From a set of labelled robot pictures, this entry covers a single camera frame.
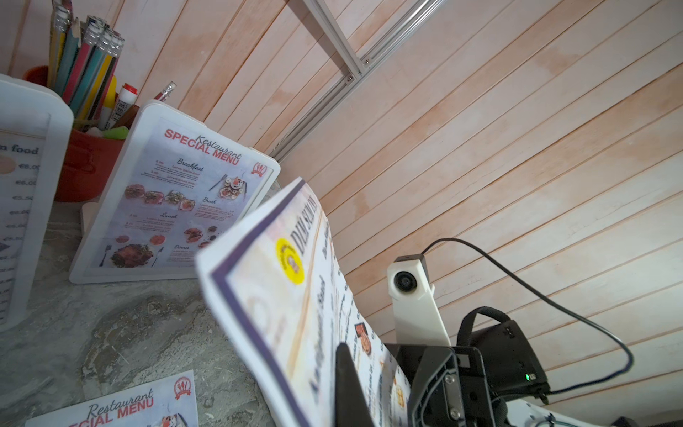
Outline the white menu holder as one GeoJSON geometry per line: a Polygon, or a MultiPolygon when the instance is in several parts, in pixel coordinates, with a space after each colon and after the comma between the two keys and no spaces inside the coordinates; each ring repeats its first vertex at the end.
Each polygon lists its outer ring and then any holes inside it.
{"type": "Polygon", "coordinates": [[[1,76],[1,330],[27,318],[74,116],[42,85],[1,76]]]}
{"type": "Polygon", "coordinates": [[[195,278],[197,253],[254,211],[280,172],[274,158],[147,102],[85,228],[70,282],[195,278]]]}

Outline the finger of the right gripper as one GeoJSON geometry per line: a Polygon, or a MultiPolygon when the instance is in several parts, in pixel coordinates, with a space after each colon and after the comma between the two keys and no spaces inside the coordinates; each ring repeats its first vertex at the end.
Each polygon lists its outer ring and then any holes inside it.
{"type": "Polygon", "coordinates": [[[480,352],[473,347],[390,344],[407,376],[410,426],[494,426],[480,352]]]}

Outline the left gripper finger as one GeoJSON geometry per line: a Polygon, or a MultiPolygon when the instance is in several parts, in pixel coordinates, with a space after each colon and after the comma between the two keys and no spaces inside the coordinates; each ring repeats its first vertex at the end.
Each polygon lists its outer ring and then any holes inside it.
{"type": "Polygon", "coordinates": [[[346,343],[335,353],[334,425],[336,427],[374,427],[359,375],[346,343]]]}

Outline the red pen cup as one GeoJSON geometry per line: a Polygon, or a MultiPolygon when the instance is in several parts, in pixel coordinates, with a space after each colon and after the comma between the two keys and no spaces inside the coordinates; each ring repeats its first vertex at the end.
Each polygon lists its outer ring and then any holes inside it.
{"type": "Polygon", "coordinates": [[[125,1],[114,23],[79,19],[69,1],[54,1],[42,85],[73,118],[55,199],[82,202],[101,195],[123,142],[106,134],[135,107],[142,78],[185,6],[183,1],[125,1]]]}

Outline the dim sum menu sheet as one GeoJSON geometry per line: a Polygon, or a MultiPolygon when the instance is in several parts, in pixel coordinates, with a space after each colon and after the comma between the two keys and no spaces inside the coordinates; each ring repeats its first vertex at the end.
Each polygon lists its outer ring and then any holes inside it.
{"type": "Polygon", "coordinates": [[[336,352],[359,382],[343,418],[405,426],[410,384],[360,314],[329,221],[296,179],[196,258],[204,299],[253,374],[279,426],[331,426],[336,352]]]}

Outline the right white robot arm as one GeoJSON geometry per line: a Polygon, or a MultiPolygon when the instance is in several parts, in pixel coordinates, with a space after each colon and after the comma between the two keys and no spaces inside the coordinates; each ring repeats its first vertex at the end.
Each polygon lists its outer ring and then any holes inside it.
{"type": "Polygon", "coordinates": [[[411,386],[409,425],[580,425],[526,402],[552,391],[526,336],[505,313],[474,310],[456,344],[434,305],[398,305],[394,317],[398,341],[390,351],[411,386]]]}

